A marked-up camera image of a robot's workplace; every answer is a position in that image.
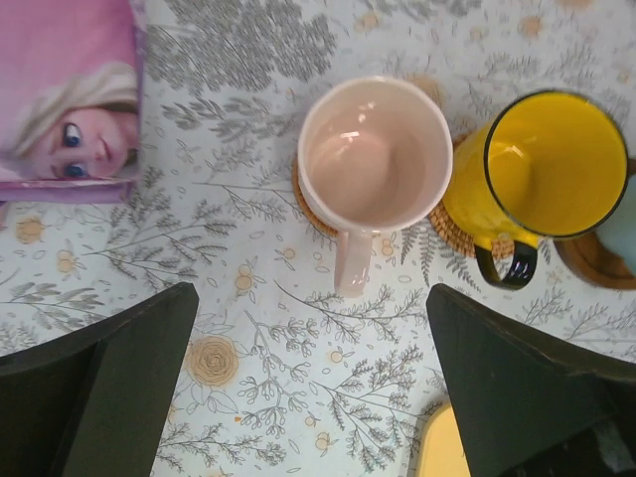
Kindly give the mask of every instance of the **mug rim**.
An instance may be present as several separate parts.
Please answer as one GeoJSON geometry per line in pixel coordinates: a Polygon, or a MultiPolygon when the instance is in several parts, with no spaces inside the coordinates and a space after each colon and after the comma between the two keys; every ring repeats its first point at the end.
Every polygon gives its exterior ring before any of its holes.
{"type": "Polygon", "coordinates": [[[620,126],[618,125],[618,123],[605,110],[605,108],[602,107],[600,104],[598,104],[596,101],[592,100],[591,98],[589,98],[588,96],[586,96],[584,94],[581,94],[581,93],[575,92],[575,91],[571,91],[571,90],[568,90],[568,89],[565,89],[565,88],[555,87],[555,88],[538,89],[536,91],[529,92],[528,94],[524,94],[524,95],[518,97],[517,99],[515,99],[514,101],[512,101],[510,104],[508,104],[499,114],[497,114],[497,117],[495,118],[495,120],[493,121],[493,123],[491,124],[491,126],[490,126],[490,128],[488,130],[488,134],[486,136],[486,142],[484,144],[483,155],[484,155],[483,162],[484,162],[484,171],[485,171],[485,175],[486,175],[486,183],[488,184],[488,189],[490,190],[490,194],[495,199],[495,202],[497,203],[499,208],[502,210],[502,212],[514,224],[516,224],[517,226],[521,227],[525,231],[528,231],[531,234],[535,234],[536,236],[539,236],[539,237],[545,237],[545,238],[550,238],[550,239],[573,239],[575,237],[582,236],[582,235],[587,234],[588,232],[591,232],[594,229],[596,229],[603,222],[605,222],[609,218],[609,216],[611,216],[614,213],[614,211],[616,210],[616,208],[618,207],[618,205],[622,201],[623,196],[625,195],[625,190],[627,189],[627,182],[629,180],[629,151],[627,150],[627,142],[625,141],[625,136],[623,135],[623,132],[621,131],[620,126]],[[524,225],[517,218],[515,218],[515,216],[513,216],[513,214],[508,209],[506,209],[506,207],[504,207],[504,205],[500,201],[499,197],[497,196],[497,193],[495,192],[495,187],[494,187],[494,185],[493,185],[493,183],[492,183],[492,181],[490,179],[490,171],[488,169],[488,155],[489,155],[489,151],[490,151],[490,143],[492,141],[493,135],[495,134],[495,130],[497,129],[497,126],[502,121],[502,119],[504,118],[506,113],[508,113],[513,107],[515,107],[516,105],[518,105],[519,103],[521,103],[522,101],[524,101],[524,100],[526,100],[526,99],[528,99],[530,97],[537,96],[539,94],[550,94],[550,93],[561,93],[561,94],[566,94],[566,95],[569,95],[569,96],[575,96],[575,97],[578,97],[580,99],[583,99],[584,101],[588,102],[589,104],[593,105],[596,109],[598,109],[605,116],[605,118],[609,120],[609,122],[611,123],[612,127],[614,128],[614,130],[618,133],[618,137],[620,137],[620,140],[621,140],[621,142],[623,144],[623,151],[624,151],[624,156],[625,156],[625,178],[623,179],[623,185],[622,185],[620,194],[616,198],[616,201],[614,202],[614,205],[607,212],[607,214],[605,214],[601,219],[596,221],[594,224],[592,224],[591,226],[587,227],[586,229],[583,229],[581,231],[574,232],[574,233],[571,233],[571,234],[546,234],[546,233],[543,233],[541,231],[536,231],[534,229],[531,229],[530,227],[524,225]]]}
{"type": "Polygon", "coordinates": [[[405,229],[407,227],[416,224],[417,222],[424,219],[430,212],[435,208],[435,206],[441,201],[446,189],[448,188],[448,184],[450,183],[450,178],[453,170],[453,144],[452,137],[450,135],[450,128],[448,127],[448,121],[446,121],[446,117],[441,111],[440,107],[426,94],[422,89],[414,85],[413,83],[405,80],[405,79],[397,79],[392,77],[384,77],[380,75],[373,75],[369,77],[361,77],[361,78],[353,78],[342,81],[325,92],[316,102],[312,104],[309,108],[309,112],[305,116],[305,119],[302,124],[302,128],[300,131],[300,136],[298,139],[298,150],[297,150],[297,162],[298,162],[298,179],[301,185],[301,188],[304,188],[311,200],[316,203],[316,205],[320,208],[320,212],[322,214],[318,214],[319,216],[327,216],[328,221],[334,221],[334,224],[327,224],[338,231],[348,231],[348,232],[362,232],[362,233],[372,233],[372,234],[381,234],[387,232],[393,232],[401,229],[405,229]],[[333,96],[342,92],[345,89],[348,89],[352,86],[362,84],[362,83],[370,83],[370,82],[384,82],[387,84],[391,84],[393,86],[397,86],[401,89],[406,89],[408,92],[417,96],[421,101],[423,101],[428,108],[432,111],[435,118],[438,120],[441,125],[444,138],[446,140],[446,153],[448,160],[446,161],[444,180],[440,184],[441,187],[435,194],[433,200],[430,203],[430,207],[423,208],[421,212],[414,215],[413,217],[402,221],[398,224],[386,226],[386,227],[375,227],[371,224],[357,223],[354,221],[350,221],[341,215],[334,212],[331,208],[329,208],[324,201],[318,196],[316,190],[309,180],[309,174],[307,172],[307,167],[305,164],[305,160],[301,161],[301,153],[304,149],[305,143],[307,142],[307,127],[317,114],[318,110],[333,96]]]}

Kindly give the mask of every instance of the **wooden plate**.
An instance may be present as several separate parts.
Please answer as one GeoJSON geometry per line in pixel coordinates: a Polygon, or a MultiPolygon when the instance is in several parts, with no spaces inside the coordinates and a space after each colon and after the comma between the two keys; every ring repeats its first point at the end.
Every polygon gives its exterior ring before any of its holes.
{"type": "Polygon", "coordinates": [[[565,265],[579,278],[606,288],[636,290],[636,277],[594,232],[572,240],[555,240],[555,246],[565,265]]]}

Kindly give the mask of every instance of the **mug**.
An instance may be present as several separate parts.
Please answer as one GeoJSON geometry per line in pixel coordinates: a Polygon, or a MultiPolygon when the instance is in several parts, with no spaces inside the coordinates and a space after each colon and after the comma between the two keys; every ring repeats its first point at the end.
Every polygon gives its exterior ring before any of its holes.
{"type": "Polygon", "coordinates": [[[338,231],[339,294],[363,293],[373,235],[413,225],[441,200],[452,156],[442,112],[407,81],[352,79],[312,106],[298,141],[298,184],[311,212],[338,231]]]}
{"type": "Polygon", "coordinates": [[[600,225],[623,196],[627,146],[611,117],[589,99],[541,90],[507,106],[455,150],[443,204],[475,242],[492,285],[532,279],[540,238],[568,239],[600,225]],[[512,239],[513,262],[499,276],[493,239],[512,239]]]}
{"type": "Polygon", "coordinates": [[[636,160],[629,162],[625,195],[612,215],[596,229],[596,236],[636,276],[636,160]]]}

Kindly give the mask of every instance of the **yellow lid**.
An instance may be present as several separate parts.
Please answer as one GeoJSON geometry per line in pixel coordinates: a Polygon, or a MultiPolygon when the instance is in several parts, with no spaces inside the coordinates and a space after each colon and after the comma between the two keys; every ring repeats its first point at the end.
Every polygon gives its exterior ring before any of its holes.
{"type": "Polygon", "coordinates": [[[432,416],[422,440],[416,477],[470,477],[450,404],[432,416]]]}

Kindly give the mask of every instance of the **black mug handle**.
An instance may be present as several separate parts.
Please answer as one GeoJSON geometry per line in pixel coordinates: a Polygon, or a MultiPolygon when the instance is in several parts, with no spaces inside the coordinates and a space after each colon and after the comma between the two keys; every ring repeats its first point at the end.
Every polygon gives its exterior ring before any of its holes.
{"type": "Polygon", "coordinates": [[[515,240],[513,262],[506,276],[499,276],[491,250],[475,245],[475,256],[479,271],[491,285],[507,290],[520,290],[532,279],[537,268],[537,249],[515,240]]]}

